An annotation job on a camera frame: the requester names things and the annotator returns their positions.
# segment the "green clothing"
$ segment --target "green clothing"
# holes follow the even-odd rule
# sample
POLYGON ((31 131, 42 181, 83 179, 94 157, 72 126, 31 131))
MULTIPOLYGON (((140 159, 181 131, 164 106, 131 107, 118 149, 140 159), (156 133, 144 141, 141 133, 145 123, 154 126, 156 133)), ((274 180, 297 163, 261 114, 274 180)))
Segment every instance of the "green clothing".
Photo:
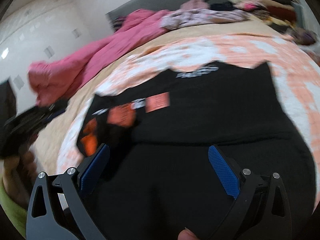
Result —
POLYGON ((26 238, 27 211, 7 195, 2 177, 0 177, 0 204, 14 227, 26 238))

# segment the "clothing pile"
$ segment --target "clothing pile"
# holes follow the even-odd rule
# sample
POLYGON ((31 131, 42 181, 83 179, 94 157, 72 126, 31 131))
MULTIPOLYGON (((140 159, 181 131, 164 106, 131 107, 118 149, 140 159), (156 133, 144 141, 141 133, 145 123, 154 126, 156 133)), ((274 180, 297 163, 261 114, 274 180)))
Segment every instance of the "clothing pile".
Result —
POLYGON ((175 30, 212 23, 232 23, 246 20, 249 14, 241 10, 212 11, 207 9, 177 10, 162 17, 160 27, 175 30))
POLYGON ((247 20, 249 14, 236 10, 231 3, 209 5, 204 0, 190 0, 162 17, 160 27, 175 30, 183 27, 212 23, 232 23, 247 20))
POLYGON ((313 31, 302 28, 289 29, 286 34, 293 37, 293 41, 320 66, 320 39, 313 31))
POLYGON ((298 26, 302 25, 302 18, 297 17, 295 8, 299 10, 299 5, 294 0, 229 0, 238 9, 247 11, 257 16, 268 25, 278 28, 278 26, 290 26, 298 20, 298 26))

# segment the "bed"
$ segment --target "bed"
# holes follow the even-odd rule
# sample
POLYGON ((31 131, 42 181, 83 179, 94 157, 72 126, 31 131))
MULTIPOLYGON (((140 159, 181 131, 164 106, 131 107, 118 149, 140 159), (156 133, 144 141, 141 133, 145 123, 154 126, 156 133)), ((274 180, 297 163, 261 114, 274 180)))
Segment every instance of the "bed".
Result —
MULTIPOLYGON (((146 9, 175 10, 185 1, 187 0, 132 0, 108 13, 107 17, 113 19, 127 15, 142 5, 146 9)), ((320 68, 307 54, 291 43, 289 37, 280 35, 254 16, 245 22, 193 26, 168 32, 104 68, 70 99, 67 111, 40 132, 34 149, 41 169, 49 175, 59 174, 81 162, 82 155, 79 154, 75 142, 93 94, 97 92, 114 95, 137 85, 138 83, 130 83, 130 75, 126 69, 135 55, 154 55, 180 42, 197 43, 200 39, 208 39, 217 45, 219 55, 210 60, 220 59, 247 68, 263 60, 271 62, 278 100, 313 154, 317 205, 320 197, 320 68), (127 85, 121 85, 121 82, 118 82, 121 79, 126 81, 127 85)), ((187 66, 180 70, 190 69, 187 66)), ((155 72, 147 74, 149 78, 156 75, 155 72)))

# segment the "printed graphic on shirt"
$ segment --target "printed graphic on shirt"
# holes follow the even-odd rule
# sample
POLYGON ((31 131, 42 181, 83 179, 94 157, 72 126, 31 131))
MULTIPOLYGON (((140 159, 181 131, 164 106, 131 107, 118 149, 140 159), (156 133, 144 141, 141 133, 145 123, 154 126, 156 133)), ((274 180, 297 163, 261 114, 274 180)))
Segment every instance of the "printed graphic on shirt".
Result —
POLYGON ((98 110, 97 112, 93 113, 92 115, 100 115, 100 114, 105 113, 106 111, 108 111, 108 108, 98 110))
POLYGON ((132 109, 139 109, 144 106, 146 106, 145 98, 136 99, 136 100, 132 101, 132 104, 131 104, 132 109))
POLYGON ((176 78, 190 78, 199 77, 211 73, 212 71, 217 71, 219 67, 217 66, 205 66, 204 68, 198 69, 193 72, 179 73, 176 78))

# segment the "black t-shirt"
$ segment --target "black t-shirt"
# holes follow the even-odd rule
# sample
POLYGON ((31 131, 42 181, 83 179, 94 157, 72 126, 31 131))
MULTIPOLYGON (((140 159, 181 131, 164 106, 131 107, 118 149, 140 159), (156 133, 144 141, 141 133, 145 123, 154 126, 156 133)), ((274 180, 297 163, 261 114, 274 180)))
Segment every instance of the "black t-shirt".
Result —
MULTIPOLYGON (((80 140, 89 120, 97 118, 99 131, 108 133, 107 109, 133 101, 135 143, 212 145, 284 138, 290 132, 267 63, 247 69, 213 62, 189 73, 166 70, 115 97, 96 95, 79 134, 79 149, 84 152, 80 140), (146 98, 166 92, 170 105, 146 113, 146 98)), ((99 144, 108 143, 98 137, 99 144)))
POLYGON ((232 203, 208 161, 212 144, 242 168, 282 176, 294 234, 312 213, 313 159, 277 101, 267 63, 167 70, 118 96, 96 95, 77 142, 84 154, 92 119, 97 144, 110 145, 111 157, 86 205, 111 239, 176 239, 184 227, 209 237, 232 203), (147 111, 146 98, 167 92, 169 106, 147 111), (131 102, 132 126, 108 123, 115 106, 131 102))
MULTIPOLYGON (((313 160, 298 141, 271 139, 220 147, 241 168, 281 175, 293 235, 311 216, 315 196, 313 160)), ((110 239, 177 239, 185 227, 207 239, 233 203, 209 162, 208 149, 137 144, 128 154, 112 152, 105 174, 84 201, 93 220, 110 239)))

